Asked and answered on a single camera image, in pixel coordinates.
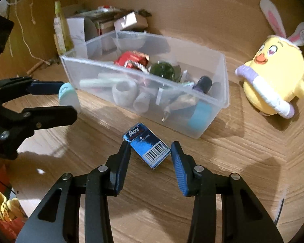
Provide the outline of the white pen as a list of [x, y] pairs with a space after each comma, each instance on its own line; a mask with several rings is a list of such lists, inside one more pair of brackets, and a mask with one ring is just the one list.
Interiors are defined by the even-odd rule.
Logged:
[[168, 106], [164, 108], [164, 115], [162, 118], [162, 122], [165, 122], [168, 119], [171, 112], [195, 106], [197, 102], [198, 102], [198, 98], [193, 95], [190, 94], [180, 95], [179, 97], [176, 98], [176, 100], [174, 100], [172, 103], [168, 104]]

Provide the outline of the teal tape roll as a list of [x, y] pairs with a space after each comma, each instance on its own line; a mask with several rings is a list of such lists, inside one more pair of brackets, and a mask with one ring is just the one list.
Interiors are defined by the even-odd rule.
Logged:
[[188, 127], [192, 131], [205, 131], [209, 125], [211, 113], [212, 107], [207, 103], [199, 101], [191, 119], [188, 122]]

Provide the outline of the pale green stick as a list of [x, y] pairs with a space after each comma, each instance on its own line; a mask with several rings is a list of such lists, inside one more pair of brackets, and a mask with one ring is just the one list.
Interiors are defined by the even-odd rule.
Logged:
[[80, 88], [109, 88], [119, 82], [127, 82], [125, 78], [86, 78], [79, 81]]

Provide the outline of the red envelope packet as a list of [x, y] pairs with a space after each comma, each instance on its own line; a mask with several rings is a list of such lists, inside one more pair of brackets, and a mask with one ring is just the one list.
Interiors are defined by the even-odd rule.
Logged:
[[146, 67], [149, 62], [149, 59], [150, 59], [149, 55], [134, 50], [134, 51], [124, 52], [113, 63], [128, 68], [134, 68], [133, 63], [139, 63], [144, 67]]

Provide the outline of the blue Max staples box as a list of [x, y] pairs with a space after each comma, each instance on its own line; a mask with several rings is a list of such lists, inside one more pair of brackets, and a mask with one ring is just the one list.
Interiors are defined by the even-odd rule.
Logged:
[[171, 149], [143, 123], [130, 128], [123, 140], [130, 143], [151, 169], [158, 167], [171, 154]]

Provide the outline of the dark purple cosmetic bottle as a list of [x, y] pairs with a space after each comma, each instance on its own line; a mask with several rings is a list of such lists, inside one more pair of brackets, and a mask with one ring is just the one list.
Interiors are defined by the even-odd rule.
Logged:
[[208, 76], [202, 76], [198, 82], [193, 86], [193, 89], [204, 94], [208, 94], [212, 86], [212, 80]]

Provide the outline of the white printed cream tube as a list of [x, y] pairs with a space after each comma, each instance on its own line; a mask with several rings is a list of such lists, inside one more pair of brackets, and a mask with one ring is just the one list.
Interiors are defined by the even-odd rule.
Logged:
[[183, 71], [175, 82], [179, 84], [179, 89], [165, 85], [158, 89], [155, 101], [156, 105], [166, 105], [170, 101], [175, 100], [182, 94], [182, 90], [180, 89], [181, 87], [192, 89], [195, 85], [195, 82], [191, 80], [191, 76], [187, 70]]

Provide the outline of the clear plastic storage bin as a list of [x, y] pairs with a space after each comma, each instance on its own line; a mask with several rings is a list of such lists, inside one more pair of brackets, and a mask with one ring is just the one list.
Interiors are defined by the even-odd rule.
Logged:
[[[145, 53], [150, 57], [146, 67], [139, 63], [133, 63], [134, 68], [128, 68], [113, 63], [121, 54], [126, 52], [120, 51], [112, 40], [112, 38], [115, 38], [119, 34], [146, 37], [144, 46], [138, 50], [138, 52]], [[75, 48], [65, 53], [61, 58], [69, 81], [79, 90], [87, 91], [101, 99], [140, 116], [144, 116], [189, 137], [199, 138], [204, 131], [192, 131], [188, 127], [188, 122], [197, 105], [173, 111], [168, 119], [162, 122], [164, 108], [174, 100], [166, 105], [156, 105], [155, 101], [158, 89], [163, 85], [179, 89], [179, 84], [175, 81], [153, 75], [149, 73], [149, 69], [153, 63], [165, 61], [178, 63], [181, 67], [181, 73], [187, 70], [191, 76], [191, 80], [194, 81], [195, 84], [202, 76], [211, 78], [212, 86], [208, 94], [196, 91], [193, 88], [180, 88], [182, 90], [181, 95], [193, 95], [198, 98], [198, 102], [202, 101], [212, 107], [207, 128], [218, 113], [229, 106], [226, 61], [225, 56], [218, 51], [191, 41], [129, 31], [109, 32], [89, 40], [87, 45], [92, 50], [88, 58], [77, 57]], [[119, 82], [109, 88], [80, 88], [79, 81], [86, 78], [125, 78], [129, 79], [129, 81]], [[137, 113], [133, 108], [133, 102], [136, 97], [138, 97], [140, 91], [155, 94], [155, 97], [150, 101], [149, 110], [142, 114]]]

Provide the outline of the light teal tube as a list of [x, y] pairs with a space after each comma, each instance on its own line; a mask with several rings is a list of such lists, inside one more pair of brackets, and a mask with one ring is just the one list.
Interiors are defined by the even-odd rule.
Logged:
[[80, 113], [81, 106], [77, 92], [69, 82], [64, 83], [60, 87], [58, 98], [60, 106], [71, 105], [77, 111], [78, 114]]

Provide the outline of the green glass spray bottle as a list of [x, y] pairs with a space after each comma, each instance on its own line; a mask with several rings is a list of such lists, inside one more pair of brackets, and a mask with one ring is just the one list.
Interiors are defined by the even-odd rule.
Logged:
[[151, 65], [149, 73], [167, 80], [177, 81], [180, 78], [181, 67], [178, 63], [159, 61]]

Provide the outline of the yellow chick plush toy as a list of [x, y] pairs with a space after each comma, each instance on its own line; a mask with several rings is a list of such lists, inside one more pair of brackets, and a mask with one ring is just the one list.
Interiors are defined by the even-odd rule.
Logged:
[[266, 116], [278, 114], [289, 119], [295, 114], [290, 102], [304, 98], [304, 22], [287, 36], [281, 16], [270, 0], [260, 0], [260, 9], [274, 31], [252, 60], [239, 66], [248, 101]]

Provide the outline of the tall green spray bottle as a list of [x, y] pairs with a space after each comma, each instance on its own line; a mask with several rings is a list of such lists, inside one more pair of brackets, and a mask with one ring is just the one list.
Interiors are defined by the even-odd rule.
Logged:
[[71, 39], [69, 26], [64, 16], [60, 1], [55, 1], [54, 10], [55, 10], [54, 39], [59, 55], [63, 55], [73, 48], [73, 42]]

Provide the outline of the white round bottle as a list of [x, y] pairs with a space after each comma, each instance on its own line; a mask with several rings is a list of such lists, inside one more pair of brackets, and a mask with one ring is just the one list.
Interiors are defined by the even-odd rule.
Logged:
[[145, 113], [149, 110], [150, 101], [155, 97], [155, 94], [146, 91], [140, 91], [138, 97], [133, 102], [133, 108], [137, 113]]

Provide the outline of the small white open box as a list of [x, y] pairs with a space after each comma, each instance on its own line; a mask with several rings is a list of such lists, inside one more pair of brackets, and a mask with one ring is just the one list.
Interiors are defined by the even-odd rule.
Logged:
[[147, 29], [147, 19], [136, 12], [131, 12], [114, 22], [116, 31], [131, 31]]

